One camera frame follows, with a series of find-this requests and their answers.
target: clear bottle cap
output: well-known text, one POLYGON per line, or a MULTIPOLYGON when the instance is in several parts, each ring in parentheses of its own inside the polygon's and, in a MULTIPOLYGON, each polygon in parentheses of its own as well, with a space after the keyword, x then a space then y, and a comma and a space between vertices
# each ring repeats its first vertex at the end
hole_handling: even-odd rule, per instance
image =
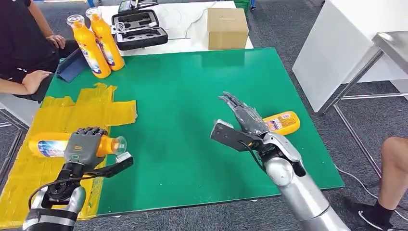
POLYGON ((119 136, 115 138, 115 141, 112 143, 112 151, 116 155, 120 155, 126 152, 126 148, 128 146, 128 142, 126 141, 125 137, 119 136))
POLYGON ((102 19, 102 12, 97 7, 92 7, 87 9, 85 15, 91 20, 100 20, 102 19))
POLYGON ((66 19, 66 23, 72 28, 80 28, 85 25, 85 18, 82 15, 74 14, 66 19))

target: yellow tape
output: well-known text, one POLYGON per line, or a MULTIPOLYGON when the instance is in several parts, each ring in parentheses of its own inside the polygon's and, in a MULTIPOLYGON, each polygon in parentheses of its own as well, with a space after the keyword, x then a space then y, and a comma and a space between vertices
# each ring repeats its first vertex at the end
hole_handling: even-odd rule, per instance
MULTIPOLYGON (((114 86, 95 84, 95 88, 82 89, 76 103, 68 96, 47 97, 37 111, 33 123, 17 154, 16 161, 0 196, 0 229, 19 227, 28 213, 28 197, 43 184, 56 179, 64 164, 63 158, 46 158, 32 155, 28 140, 39 132, 73 132, 78 128, 134 123, 136 102, 112 102, 114 86)), ((105 166, 106 161, 98 167, 105 166)), ((103 179, 83 180, 87 192, 78 219, 96 216, 103 179)))

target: open black case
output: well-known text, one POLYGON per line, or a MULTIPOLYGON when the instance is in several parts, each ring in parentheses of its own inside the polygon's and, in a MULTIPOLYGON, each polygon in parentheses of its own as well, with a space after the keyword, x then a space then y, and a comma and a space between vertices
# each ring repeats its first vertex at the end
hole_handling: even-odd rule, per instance
POLYGON ((168 42, 165 30, 159 27, 159 20, 153 10, 128 10, 112 16, 112 25, 125 24, 124 32, 115 34, 115 42, 122 51, 150 47, 168 42))

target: floor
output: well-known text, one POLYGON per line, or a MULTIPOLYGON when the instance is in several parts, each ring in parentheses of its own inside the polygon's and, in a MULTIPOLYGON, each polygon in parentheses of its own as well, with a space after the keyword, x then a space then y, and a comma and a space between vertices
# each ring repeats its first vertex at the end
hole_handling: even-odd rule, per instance
MULTIPOLYGON (((160 0, 159 3, 187 2, 189 0, 160 0)), ((117 0, 103 0, 103 5, 117 4, 117 0)), ((257 0, 256 9, 247 15, 250 38, 254 47, 275 47, 289 73, 306 108, 312 112, 296 77, 291 71, 296 57, 321 9, 320 0, 257 0)), ((75 13, 84 14, 85 3, 38 3, 51 27, 58 34, 72 37, 71 29, 65 19, 75 13)), ((388 81, 358 84, 352 93, 396 92, 388 81)), ((385 98, 343 101, 339 104, 350 123, 373 155, 378 165, 380 146, 389 136, 408 137, 408 102, 404 98, 385 98)), ((365 156, 359 150, 352 136, 334 110, 324 116, 311 113, 315 126, 325 143, 335 164, 358 178, 365 184, 378 179, 365 156)), ((15 130, 0 128, 0 158, 4 158, 15 130)), ((324 192, 334 210, 343 221, 354 230, 364 222, 351 214, 343 204, 345 196, 356 201, 373 204, 375 200, 363 191, 356 180, 342 175, 346 187, 324 192)), ((408 200, 400 204, 408 208, 408 200)), ((403 209, 399 211, 408 216, 403 209)), ((394 215, 391 222, 401 228, 408 224, 394 215)), ((184 209, 155 212, 142 212, 120 218, 106 217, 80 221, 76 231, 120 231, 120 230, 159 230, 159 231, 281 231, 300 230, 293 215, 279 197, 260 199, 256 202, 234 202, 222 205, 209 205, 184 209)), ((359 228, 359 231, 371 230, 359 228)))

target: yellow detergent bottle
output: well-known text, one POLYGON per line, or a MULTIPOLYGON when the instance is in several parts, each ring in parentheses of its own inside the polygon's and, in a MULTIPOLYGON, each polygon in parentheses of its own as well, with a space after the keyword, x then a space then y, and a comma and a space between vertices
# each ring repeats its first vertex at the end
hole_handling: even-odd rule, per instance
MULTIPOLYGON (((30 151, 38 157, 63 157, 71 133, 40 132, 28 141, 30 151)), ((127 142, 124 137, 110 138, 101 136, 97 157, 108 154, 122 154, 126 151, 127 142)))
POLYGON ((295 112, 282 112, 263 119, 269 131, 279 133, 282 136, 294 133, 300 127, 300 120, 295 112))
POLYGON ((114 71, 120 70, 125 65, 125 62, 116 46, 111 33, 111 27, 102 19, 102 12, 98 8, 93 7, 87 9, 85 14, 90 19, 96 41, 101 47, 110 68, 114 71))
POLYGON ((108 77, 111 69, 95 41, 95 35, 85 26, 84 17, 74 14, 69 16, 66 22, 72 27, 74 38, 92 69, 92 73, 98 78, 108 77))

